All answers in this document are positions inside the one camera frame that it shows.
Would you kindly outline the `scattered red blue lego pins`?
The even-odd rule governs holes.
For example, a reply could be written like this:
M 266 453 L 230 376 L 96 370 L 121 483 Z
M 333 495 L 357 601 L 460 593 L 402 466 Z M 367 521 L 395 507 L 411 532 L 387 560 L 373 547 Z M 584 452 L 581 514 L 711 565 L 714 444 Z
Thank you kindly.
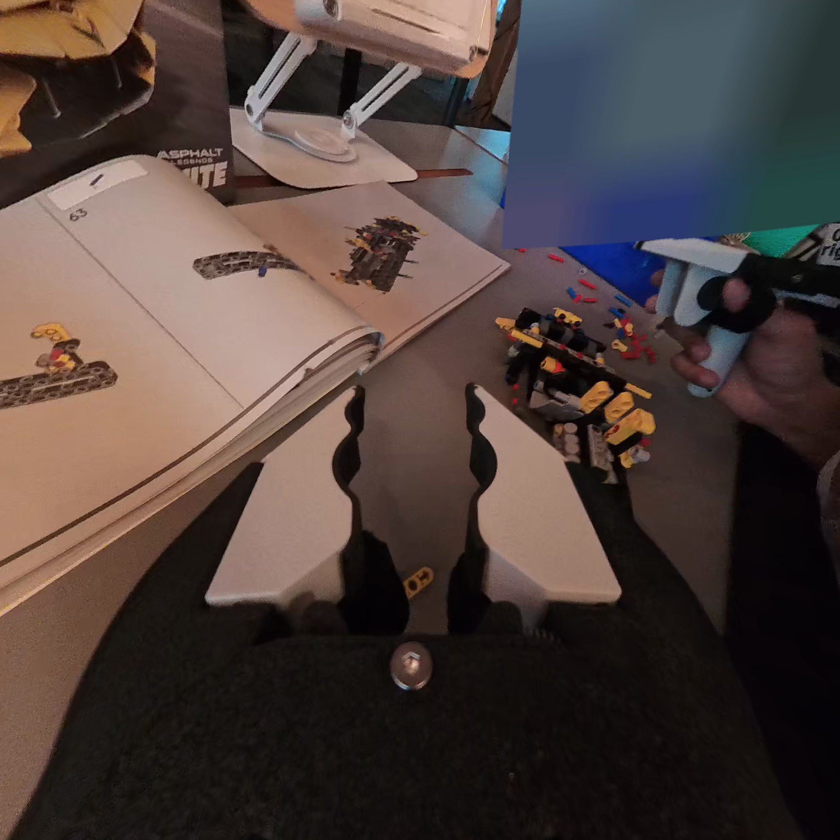
M 511 341 L 555 348 L 595 364 L 622 359 L 655 364 L 655 328 L 643 304 L 570 251 L 554 250 L 546 261 L 566 268 L 552 303 L 523 308 L 509 321 Z

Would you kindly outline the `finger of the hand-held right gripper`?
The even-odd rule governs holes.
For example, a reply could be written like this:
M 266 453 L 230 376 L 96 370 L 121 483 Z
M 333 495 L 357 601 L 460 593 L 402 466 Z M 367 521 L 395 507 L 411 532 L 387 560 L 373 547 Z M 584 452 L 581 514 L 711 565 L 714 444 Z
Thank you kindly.
M 640 240 L 637 242 L 637 248 L 669 261 L 708 268 L 722 274 L 734 274 L 741 263 L 750 256 L 747 249 L 703 238 Z

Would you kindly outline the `green tote bag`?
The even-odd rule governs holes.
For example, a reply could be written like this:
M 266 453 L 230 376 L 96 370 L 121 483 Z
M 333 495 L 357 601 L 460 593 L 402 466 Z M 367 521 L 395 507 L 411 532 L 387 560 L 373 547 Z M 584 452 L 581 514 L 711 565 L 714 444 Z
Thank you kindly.
M 751 233 L 725 234 L 717 238 L 722 245 L 749 250 L 763 256 L 784 257 L 796 251 L 818 228 L 817 225 L 783 227 Z

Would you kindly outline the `wooden document stand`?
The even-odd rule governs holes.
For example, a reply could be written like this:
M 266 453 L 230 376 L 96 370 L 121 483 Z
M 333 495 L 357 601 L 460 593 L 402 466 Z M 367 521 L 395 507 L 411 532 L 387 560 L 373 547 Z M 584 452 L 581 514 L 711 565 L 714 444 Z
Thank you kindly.
M 417 172 L 361 130 L 386 103 L 433 70 L 468 81 L 484 69 L 497 28 L 495 1 L 250 1 L 287 35 L 242 109 L 230 109 L 234 147 L 300 190 L 413 182 Z M 393 67 L 336 118 L 271 108 L 305 59 L 325 42 L 390 60 Z

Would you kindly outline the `dark trousers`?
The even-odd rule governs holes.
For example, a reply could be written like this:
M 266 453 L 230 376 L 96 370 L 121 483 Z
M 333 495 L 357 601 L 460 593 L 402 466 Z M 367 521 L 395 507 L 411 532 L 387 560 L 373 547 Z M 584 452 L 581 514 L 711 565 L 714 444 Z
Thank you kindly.
M 738 425 L 725 638 L 804 838 L 839 838 L 839 601 L 817 475 Z

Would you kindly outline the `open instruction booklet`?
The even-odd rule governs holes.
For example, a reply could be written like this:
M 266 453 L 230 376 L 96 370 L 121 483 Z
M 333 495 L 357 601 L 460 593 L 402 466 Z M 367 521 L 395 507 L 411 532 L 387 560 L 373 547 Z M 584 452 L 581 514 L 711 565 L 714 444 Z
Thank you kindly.
M 510 268 L 385 182 L 225 207 L 140 155 L 1 222 L 2 613 Z

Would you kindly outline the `lego car set box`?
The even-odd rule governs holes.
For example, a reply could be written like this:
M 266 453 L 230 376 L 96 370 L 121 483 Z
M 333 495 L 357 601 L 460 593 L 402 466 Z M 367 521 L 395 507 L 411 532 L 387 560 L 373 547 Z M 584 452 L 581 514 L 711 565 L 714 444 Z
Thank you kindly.
M 220 2 L 2 1 L 1 204 L 132 154 L 233 199 Z

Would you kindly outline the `person's right hand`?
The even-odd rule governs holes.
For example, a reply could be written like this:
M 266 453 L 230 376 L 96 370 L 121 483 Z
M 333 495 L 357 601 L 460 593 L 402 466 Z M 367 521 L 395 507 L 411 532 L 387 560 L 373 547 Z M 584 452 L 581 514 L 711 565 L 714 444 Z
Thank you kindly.
M 759 426 L 820 471 L 839 449 L 839 391 L 825 375 L 813 322 L 779 303 L 756 330 L 723 384 L 705 369 L 711 348 L 696 328 L 661 323 L 681 347 L 672 359 L 688 383 L 716 391 L 741 421 Z

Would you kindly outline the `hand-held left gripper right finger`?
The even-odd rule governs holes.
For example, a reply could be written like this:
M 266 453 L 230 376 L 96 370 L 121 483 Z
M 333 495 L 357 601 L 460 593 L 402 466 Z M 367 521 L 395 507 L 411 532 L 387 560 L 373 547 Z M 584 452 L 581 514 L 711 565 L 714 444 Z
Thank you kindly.
M 555 604 L 613 606 L 622 596 L 561 455 L 483 387 L 465 387 L 469 471 L 465 626 L 507 602 L 525 627 Z

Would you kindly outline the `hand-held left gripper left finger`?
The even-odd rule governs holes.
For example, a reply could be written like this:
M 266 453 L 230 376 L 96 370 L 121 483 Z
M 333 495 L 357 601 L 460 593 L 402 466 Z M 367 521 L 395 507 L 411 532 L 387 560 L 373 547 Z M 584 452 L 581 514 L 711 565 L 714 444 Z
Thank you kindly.
M 302 610 L 342 600 L 342 554 L 359 528 L 352 478 L 340 475 L 338 456 L 356 441 L 363 415 L 364 390 L 355 385 L 263 459 L 206 604 Z

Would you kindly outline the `black yellow lego car chassis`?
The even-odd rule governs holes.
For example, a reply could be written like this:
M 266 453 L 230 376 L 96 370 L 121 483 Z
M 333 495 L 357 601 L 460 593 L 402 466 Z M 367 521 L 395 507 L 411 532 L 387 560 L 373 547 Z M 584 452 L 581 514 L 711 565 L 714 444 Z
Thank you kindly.
M 566 463 L 616 486 L 649 460 L 653 396 L 606 363 L 606 346 L 583 331 L 580 318 L 523 308 L 494 325 L 507 341 L 511 409 L 528 414 Z

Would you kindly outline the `blue plastic bin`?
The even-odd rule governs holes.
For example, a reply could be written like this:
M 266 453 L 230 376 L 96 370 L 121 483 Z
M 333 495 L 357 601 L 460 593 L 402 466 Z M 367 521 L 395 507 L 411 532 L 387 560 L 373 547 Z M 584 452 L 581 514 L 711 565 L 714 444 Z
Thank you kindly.
M 663 258 L 636 248 L 634 241 L 562 246 L 561 250 L 641 307 L 657 293 L 652 278 L 665 268 Z

